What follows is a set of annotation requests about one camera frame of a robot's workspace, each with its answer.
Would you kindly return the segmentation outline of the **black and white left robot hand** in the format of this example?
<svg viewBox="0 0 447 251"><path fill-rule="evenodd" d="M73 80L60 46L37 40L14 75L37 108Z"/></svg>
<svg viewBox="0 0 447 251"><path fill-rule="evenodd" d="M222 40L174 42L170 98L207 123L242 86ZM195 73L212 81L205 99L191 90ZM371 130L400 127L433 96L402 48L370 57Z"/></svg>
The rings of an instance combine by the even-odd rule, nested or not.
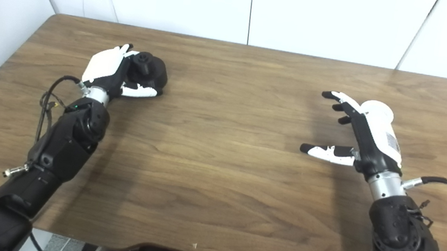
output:
<svg viewBox="0 0 447 251"><path fill-rule="evenodd" d="M93 55L81 77L84 95L103 104L117 97L157 97L167 83L165 62L131 44Z"/></svg>

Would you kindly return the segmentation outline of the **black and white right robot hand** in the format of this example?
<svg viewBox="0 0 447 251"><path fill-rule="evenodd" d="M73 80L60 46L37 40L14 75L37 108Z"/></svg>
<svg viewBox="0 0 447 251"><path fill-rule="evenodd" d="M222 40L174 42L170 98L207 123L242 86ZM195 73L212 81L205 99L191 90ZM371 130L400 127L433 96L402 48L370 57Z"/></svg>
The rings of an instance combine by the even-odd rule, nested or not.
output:
<svg viewBox="0 0 447 251"><path fill-rule="evenodd" d="M345 113L340 125L351 125L357 146L313 145L303 143L300 151L339 165L353 166L365 178L382 172L401 175L402 156L392 123L394 113L381 101L357 103L345 93L324 91L322 97L335 100L335 111Z"/></svg>

